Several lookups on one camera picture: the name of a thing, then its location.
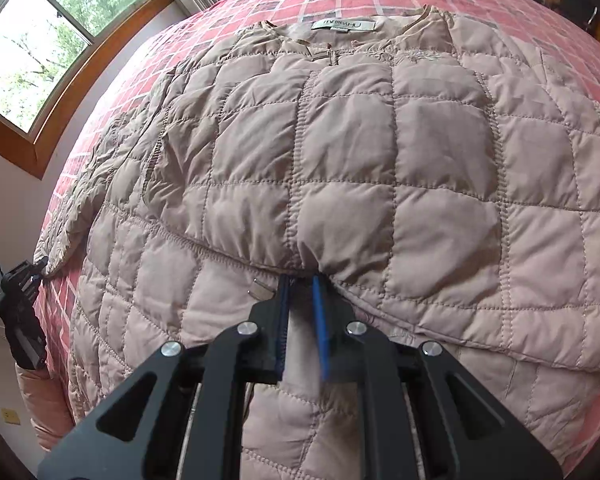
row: wooden window frame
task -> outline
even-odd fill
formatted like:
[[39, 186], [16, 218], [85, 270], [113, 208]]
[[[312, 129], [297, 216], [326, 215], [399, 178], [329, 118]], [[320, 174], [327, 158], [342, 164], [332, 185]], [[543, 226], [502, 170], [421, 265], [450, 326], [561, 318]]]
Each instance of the wooden window frame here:
[[104, 40], [87, 47], [69, 67], [28, 134], [0, 115], [0, 156], [42, 180], [62, 133], [91, 86], [120, 50], [172, 2], [138, 0], [106, 27], [100, 33]]

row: window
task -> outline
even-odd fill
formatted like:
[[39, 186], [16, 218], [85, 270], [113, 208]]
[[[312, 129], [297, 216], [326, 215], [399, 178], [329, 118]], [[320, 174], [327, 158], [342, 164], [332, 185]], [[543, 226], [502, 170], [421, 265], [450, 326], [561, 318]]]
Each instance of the window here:
[[142, 0], [4, 0], [0, 116], [35, 134], [72, 73]]

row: wall outlet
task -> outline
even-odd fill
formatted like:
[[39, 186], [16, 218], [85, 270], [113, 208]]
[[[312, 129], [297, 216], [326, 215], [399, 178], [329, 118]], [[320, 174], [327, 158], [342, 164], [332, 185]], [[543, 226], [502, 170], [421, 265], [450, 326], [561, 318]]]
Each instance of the wall outlet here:
[[20, 417], [18, 416], [18, 412], [16, 410], [0, 408], [0, 413], [2, 414], [2, 420], [4, 420], [7, 424], [20, 425]]

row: jacket sleeve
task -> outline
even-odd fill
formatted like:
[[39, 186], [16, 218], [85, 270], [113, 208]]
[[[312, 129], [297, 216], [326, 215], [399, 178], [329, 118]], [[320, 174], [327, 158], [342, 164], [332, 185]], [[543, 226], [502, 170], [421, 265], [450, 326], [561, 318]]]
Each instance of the jacket sleeve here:
[[25, 370], [16, 365], [16, 374], [38, 443], [42, 449], [49, 451], [74, 427], [62, 386], [58, 378], [49, 375], [46, 368]]

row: red plaid bedspread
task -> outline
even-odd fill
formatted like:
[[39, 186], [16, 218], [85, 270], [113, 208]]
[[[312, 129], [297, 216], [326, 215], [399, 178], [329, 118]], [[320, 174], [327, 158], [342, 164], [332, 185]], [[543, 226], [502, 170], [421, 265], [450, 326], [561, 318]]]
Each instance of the red plaid bedspread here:
[[[600, 44], [558, 14], [531, 0], [223, 0], [211, 9], [172, 25], [145, 43], [127, 63], [85, 124], [58, 179], [45, 217], [71, 185], [90, 156], [104, 126], [120, 112], [136, 107], [155, 80], [180, 60], [260, 20], [283, 25], [323, 18], [396, 15], [432, 4], [467, 14], [505, 33], [535, 43], [571, 66], [589, 94], [600, 102]], [[36, 310], [48, 341], [48, 365], [68, 383], [69, 319], [74, 307], [83, 251], [77, 251], [61, 275], [43, 285]], [[600, 434], [600, 396], [587, 415], [565, 469], [572, 468]]]

